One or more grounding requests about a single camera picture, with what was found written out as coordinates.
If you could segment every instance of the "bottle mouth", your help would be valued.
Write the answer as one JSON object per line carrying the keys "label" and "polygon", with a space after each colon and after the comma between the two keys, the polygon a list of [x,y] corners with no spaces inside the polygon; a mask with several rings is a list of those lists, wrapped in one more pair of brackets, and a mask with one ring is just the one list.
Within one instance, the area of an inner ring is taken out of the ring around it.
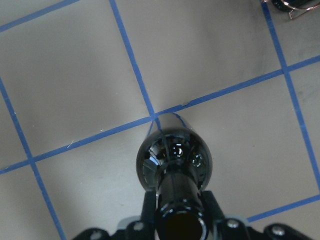
{"label": "bottle mouth", "polygon": [[171,215],[165,223],[166,240],[204,240],[206,235],[205,222],[186,211]]}

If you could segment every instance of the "bolt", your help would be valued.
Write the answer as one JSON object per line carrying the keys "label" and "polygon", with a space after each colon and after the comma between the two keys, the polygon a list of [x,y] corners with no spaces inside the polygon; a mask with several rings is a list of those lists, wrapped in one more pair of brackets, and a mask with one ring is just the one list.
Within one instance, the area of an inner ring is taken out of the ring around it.
{"label": "bolt", "polygon": [[239,227],[239,222],[237,220],[234,220],[234,219],[229,219],[227,222],[226,222],[227,226],[229,228],[232,228],[232,229],[236,229],[237,227]]}
{"label": "bolt", "polygon": [[94,230],[90,236],[90,240],[99,240],[101,237],[102,237],[101,232]]}
{"label": "bolt", "polygon": [[277,235],[277,236],[285,235],[285,230],[280,226],[275,225],[275,226],[272,227],[271,230],[272,230],[274,235]]}
{"label": "bolt", "polygon": [[133,230],[135,230],[135,231],[141,231],[142,229],[144,229],[143,222],[137,221],[133,226]]}

